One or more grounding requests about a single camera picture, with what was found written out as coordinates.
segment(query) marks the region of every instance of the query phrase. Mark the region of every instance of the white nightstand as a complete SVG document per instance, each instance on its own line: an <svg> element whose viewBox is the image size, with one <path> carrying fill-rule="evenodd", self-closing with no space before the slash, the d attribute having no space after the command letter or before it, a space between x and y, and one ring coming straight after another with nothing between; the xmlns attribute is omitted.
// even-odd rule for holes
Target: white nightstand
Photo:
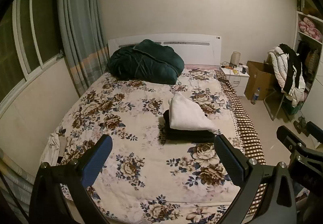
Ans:
<svg viewBox="0 0 323 224"><path fill-rule="evenodd" d="M244 90L247 86L249 75L247 73L242 74L242 68L235 68L239 73L235 75L232 69L221 68L220 70L227 76L227 79L230 81L230 84L237 92L237 96L244 96Z"/></svg>

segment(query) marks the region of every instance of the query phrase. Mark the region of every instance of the blue-gray curtain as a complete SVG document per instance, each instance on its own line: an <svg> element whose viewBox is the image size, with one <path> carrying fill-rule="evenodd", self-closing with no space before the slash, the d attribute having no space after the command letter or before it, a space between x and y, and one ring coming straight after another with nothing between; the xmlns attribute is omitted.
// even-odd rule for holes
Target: blue-gray curtain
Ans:
<svg viewBox="0 0 323 224"><path fill-rule="evenodd" d="M0 148L0 171L18 202L29 214L31 191L35 178L12 161ZM0 192L22 223L28 223L0 179Z"/></svg>
<svg viewBox="0 0 323 224"><path fill-rule="evenodd" d="M58 13L65 55L82 95L104 73L109 56L98 0L58 0Z"/></svg>

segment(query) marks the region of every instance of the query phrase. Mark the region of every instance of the headboard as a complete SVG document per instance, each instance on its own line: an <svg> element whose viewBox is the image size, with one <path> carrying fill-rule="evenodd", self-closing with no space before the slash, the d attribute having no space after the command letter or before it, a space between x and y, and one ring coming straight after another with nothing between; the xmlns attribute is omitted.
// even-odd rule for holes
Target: headboard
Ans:
<svg viewBox="0 0 323 224"><path fill-rule="evenodd" d="M221 59L221 37L201 34L148 34L110 39L109 54L123 46L135 45L150 39L162 46L170 46L185 64L219 66Z"/></svg>

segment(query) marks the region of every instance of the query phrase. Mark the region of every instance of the beige wall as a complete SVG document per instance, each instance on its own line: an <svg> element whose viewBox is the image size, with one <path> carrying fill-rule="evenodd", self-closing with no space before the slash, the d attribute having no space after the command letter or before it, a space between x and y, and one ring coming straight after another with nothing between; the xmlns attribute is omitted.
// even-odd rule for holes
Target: beige wall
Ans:
<svg viewBox="0 0 323 224"><path fill-rule="evenodd" d="M150 33L222 36L222 61L263 61L280 43L293 46L296 0L101 0L108 39Z"/></svg>
<svg viewBox="0 0 323 224"><path fill-rule="evenodd" d="M78 99L61 59L28 85L0 118L1 149L36 176L50 133Z"/></svg>

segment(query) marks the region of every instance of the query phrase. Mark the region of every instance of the metal bolt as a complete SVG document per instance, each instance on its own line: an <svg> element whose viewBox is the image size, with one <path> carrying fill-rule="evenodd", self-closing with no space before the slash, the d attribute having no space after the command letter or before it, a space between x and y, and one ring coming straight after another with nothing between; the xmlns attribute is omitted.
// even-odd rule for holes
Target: metal bolt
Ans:
<svg viewBox="0 0 323 224"><path fill-rule="evenodd" d="M250 163L251 165L255 165L255 164L257 164L257 163L258 163L258 161L257 161L256 159L254 159L254 158L251 158L251 159L249 159L249 163Z"/></svg>
<svg viewBox="0 0 323 224"><path fill-rule="evenodd" d="M47 168L49 166L49 163L48 162L43 162L43 163L41 163L41 165L40 165L40 167L42 168L42 169L45 169L45 168Z"/></svg>
<svg viewBox="0 0 323 224"><path fill-rule="evenodd" d="M69 163L70 163L71 165L76 165L78 162L79 162L79 160L78 160L77 158L73 158L73 159L71 159L71 160L69 161Z"/></svg>
<svg viewBox="0 0 323 224"><path fill-rule="evenodd" d="M286 166L286 163L285 163L285 162L283 162L283 161L279 162L279 165L280 165L283 169L287 167L287 166Z"/></svg>

